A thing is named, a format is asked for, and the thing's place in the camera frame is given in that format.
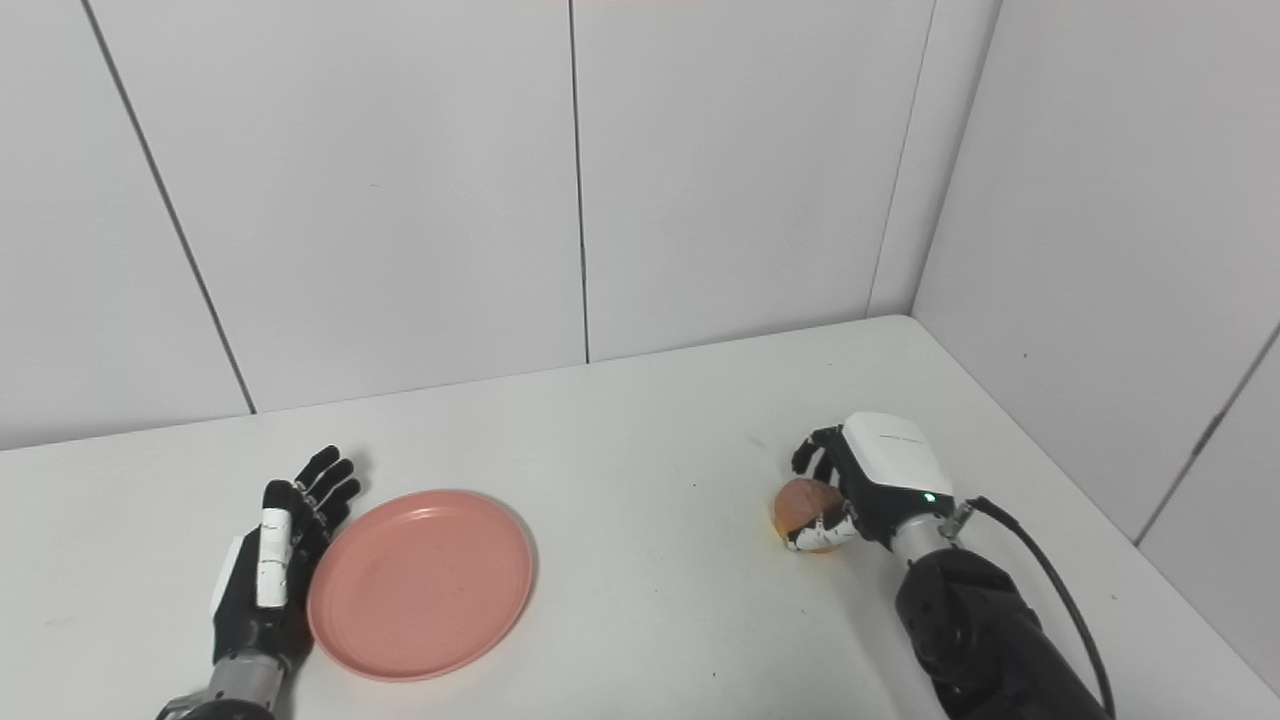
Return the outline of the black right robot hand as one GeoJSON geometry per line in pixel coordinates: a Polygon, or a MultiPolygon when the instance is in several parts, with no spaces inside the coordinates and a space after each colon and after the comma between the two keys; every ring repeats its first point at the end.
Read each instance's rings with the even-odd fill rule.
{"type": "Polygon", "coordinates": [[[952,546],[942,525],[956,509],[954,483],[924,432],[906,418],[854,413],[840,425],[813,430],[794,451],[791,468],[818,489],[838,492],[838,500],[786,530],[788,550],[819,552],[863,539],[914,564],[952,546]]]}

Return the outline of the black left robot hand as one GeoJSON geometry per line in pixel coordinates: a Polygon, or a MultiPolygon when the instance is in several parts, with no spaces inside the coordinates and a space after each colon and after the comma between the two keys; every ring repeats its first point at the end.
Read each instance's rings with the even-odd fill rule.
{"type": "Polygon", "coordinates": [[[297,669],[314,647],[308,592],[324,553],[362,486],[329,445],[292,480],[270,480],[259,524],[243,536],[212,614],[214,661],[264,653],[297,669]]]}

